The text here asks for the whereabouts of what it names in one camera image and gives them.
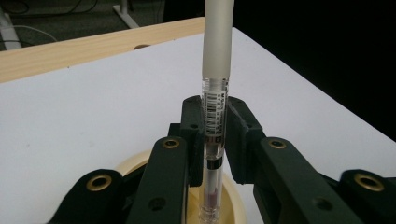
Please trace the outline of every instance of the cable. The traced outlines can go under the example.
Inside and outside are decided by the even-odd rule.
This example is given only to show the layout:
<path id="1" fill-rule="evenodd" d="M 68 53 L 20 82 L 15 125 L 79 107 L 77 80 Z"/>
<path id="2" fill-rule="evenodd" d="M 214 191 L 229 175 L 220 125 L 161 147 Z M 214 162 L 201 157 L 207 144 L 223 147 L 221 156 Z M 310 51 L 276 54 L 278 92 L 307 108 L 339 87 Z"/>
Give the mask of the cable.
<path id="1" fill-rule="evenodd" d="M 31 27 L 31 26 L 14 25 L 14 26 L 8 26 L 8 27 L 0 28 L 0 30 L 5 30 L 5 29 L 8 29 L 8 28 L 26 28 L 26 29 L 34 30 L 34 31 L 37 31 L 37 32 L 39 32 L 39 33 L 41 33 L 41 34 L 43 34 L 43 35 L 49 36 L 54 42 L 57 42 L 57 41 L 58 41 L 53 35 L 50 35 L 49 33 L 46 33 L 46 32 L 44 32 L 44 31 L 42 31 L 42 30 L 36 29 L 36 28 L 34 28 L 34 27 Z"/>
<path id="2" fill-rule="evenodd" d="M 78 0 L 78 2 L 73 6 L 73 8 L 71 8 L 70 10 L 68 10 L 67 12 L 64 13 L 45 13 L 45 14 L 30 14 L 30 15 L 12 15 L 10 14 L 10 17 L 14 18 L 14 19 L 19 19 L 19 18 L 46 18 L 46 17 L 57 17 L 57 16 L 68 16 L 68 15 L 76 15 L 76 14 L 82 14 L 82 13 L 87 13 L 90 12 L 91 10 L 93 10 L 97 3 L 98 0 L 95 0 L 95 2 L 93 3 L 93 5 L 83 11 L 78 11 L 75 12 L 76 8 L 81 4 L 82 0 Z"/>

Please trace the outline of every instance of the black plastic part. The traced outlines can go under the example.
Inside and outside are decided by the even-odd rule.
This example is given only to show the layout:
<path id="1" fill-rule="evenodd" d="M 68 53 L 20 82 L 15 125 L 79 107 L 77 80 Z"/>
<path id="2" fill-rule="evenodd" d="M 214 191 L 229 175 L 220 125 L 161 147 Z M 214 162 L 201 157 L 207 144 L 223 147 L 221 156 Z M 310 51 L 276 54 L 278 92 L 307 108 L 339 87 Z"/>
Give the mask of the black plastic part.
<path id="1" fill-rule="evenodd" d="M 396 186 L 396 177 L 387 177 L 386 178 L 390 183 Z"/>
<path id="2" fill-rule="evenodd" d="M 289 141 L 266 137 L 260 145 L 255 147 L 261 171 L 254 193 L 260 210 L 269 213 L 264 223 L 362 223 Z M 272 197 L 279 199 L 278 211 L 271 207 Z"/>
<path id="3" fill-rule="evenodd" d="M 122 207 L 122 222 L 125 222 L 132 205 L 134 204 L 134 199 L 136 198 L 137 189 L 142 179 L 143 173 L 146 170 L 146 164 L 133 170 L 131 173 L 127 174 L 123 178 L 121 197 L 124 199 L 124 204 Z"/>
<path id="4" fill-rule="evenodd" d="M 151 151 L 126 223 L 185 223 L 187 196 L 187 143 L 162 138 Z"/>
<path id="5" fill-rule="evenodd" d="M 343 172 L 338 192 L 364 223 L 396 223 L 396 186 L 364 170 Z"/>
<path id="6" fill-rule="evenodd" d="M 181 111 L 180 133 L 186 140 L 189 149 L 190 187 L 202 184 L 204 167 L 204 117 L 202 114 L 201 97 L 192 96 L 183 101 Z"/>
<path id="7" fill-rule="evenodd" d="M 94 190 L 88 187 L 90 181 Z M 113 170 L 96 170 L 84 175 L 64 197 L 49 224 L 120 222 L 122 182 L 122 176 Z"/>
<path id="8" fill-rule="evenodd" d="M 168 136 L 180 135 L 180 123 L 171 123 L 169 125 Z"/>
<path id="9" fill-rule="evenodd" d="M 233 179 L 238 184 L 253 184 L 255 155 L 253 149 L 265 137 L 262 126 L 240 99 L 228 97 L 225 151 Z"/>

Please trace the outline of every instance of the dark floor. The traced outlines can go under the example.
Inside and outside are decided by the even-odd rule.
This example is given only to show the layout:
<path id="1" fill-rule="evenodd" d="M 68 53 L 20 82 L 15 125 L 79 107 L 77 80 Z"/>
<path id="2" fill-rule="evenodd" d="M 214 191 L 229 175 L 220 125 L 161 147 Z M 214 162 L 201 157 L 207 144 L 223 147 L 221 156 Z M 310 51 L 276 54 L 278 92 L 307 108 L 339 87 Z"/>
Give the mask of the dark floor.
<path id="1" fill-rule="evenodd" d="M 23 47 L 129 29 L 113 10 L 120 0 L 2 0 L 0 4 Z M 134 0 L 129 14 L 139 26 L 156 24 L 163 20 L 163 6 L 164 0 Z"/>

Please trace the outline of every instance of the brass insert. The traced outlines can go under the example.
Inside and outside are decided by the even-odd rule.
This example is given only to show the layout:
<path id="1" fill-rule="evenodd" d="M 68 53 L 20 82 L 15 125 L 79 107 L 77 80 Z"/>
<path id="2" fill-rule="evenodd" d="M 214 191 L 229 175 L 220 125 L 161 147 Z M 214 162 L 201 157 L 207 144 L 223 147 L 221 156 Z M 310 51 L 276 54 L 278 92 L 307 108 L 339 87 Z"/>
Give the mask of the brass insert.
<path id="1" fill-rule="evenodd" d="M 286 144 L 285 144 L 284 142 L 280 141 L 280 140 L 270 140 L 270 141 L 268 142 L 268 144 L 269 144 L 271 147 L 279 148 L 279 149 L 285 148 L 285 147 L 286 147 Z"/>
<path id="2" fill-rule="evenodd" d="M 180 145 L 180 143 L 174 138 L 168 138 L 163 141 L 164 148 L 175 148 L 178 147 L 178 145 Z"/>
<path id="3" fill-rule="evenodd" d="M 381 181 L 377 180 L 376 178 L 370 175 L 355 174 L 355 181 L 365 189 L 369 189 L 372 191 L 379 192 L 384 190 L 385 188 L 384 185 L 381 183 Z"/>
<path id="4" fill-rule="evenodd" d="M 107 188 L 111 184 L 111 176 L 96 175 L 87 183 L 87 189 L 90 191 L 99 191 Z"/>

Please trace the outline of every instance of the barcode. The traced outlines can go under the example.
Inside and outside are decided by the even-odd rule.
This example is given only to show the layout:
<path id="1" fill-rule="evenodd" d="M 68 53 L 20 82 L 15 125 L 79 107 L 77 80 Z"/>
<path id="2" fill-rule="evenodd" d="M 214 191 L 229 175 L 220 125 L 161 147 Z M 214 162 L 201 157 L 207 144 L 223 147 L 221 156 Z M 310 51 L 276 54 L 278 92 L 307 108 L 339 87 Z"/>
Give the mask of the barcode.
<path id="1" fill-rule="evenodd" d="M 204 93 L 205 134 L 217 141 L 224 133 L 225 98 L 225 91 Z"/>

